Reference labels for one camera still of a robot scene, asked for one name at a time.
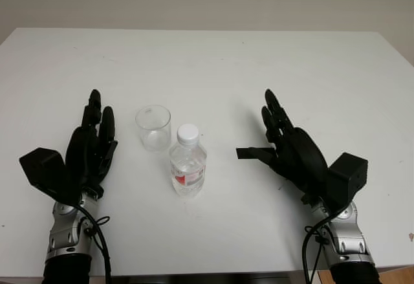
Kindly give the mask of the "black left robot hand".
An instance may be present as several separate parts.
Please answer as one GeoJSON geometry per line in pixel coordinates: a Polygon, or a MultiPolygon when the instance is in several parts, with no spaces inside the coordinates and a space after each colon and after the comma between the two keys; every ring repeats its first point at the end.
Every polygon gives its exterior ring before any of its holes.
{"type": "Polygon", "coordinates": [[[109,172],[118,145],[114,136],[113,109],[102,107],[100,92],[94,89],[84,107],[81,126],[71,136],[65,165],[71,181],[95,199],[104,194],[101,183],[109,172]]]}

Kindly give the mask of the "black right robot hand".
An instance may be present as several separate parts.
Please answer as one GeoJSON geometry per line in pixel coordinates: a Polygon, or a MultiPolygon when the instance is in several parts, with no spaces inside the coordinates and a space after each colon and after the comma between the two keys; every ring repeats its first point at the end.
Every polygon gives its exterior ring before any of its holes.
{"type": "Polygon", "coordinates": [[[322,192],[327,163],[308,133],[292,124],[270,89],[265,91],[265,101],[261,115],[266,138],[275,146],[265,163],[303,192],[303,204],[316,204],[322,192]]]}

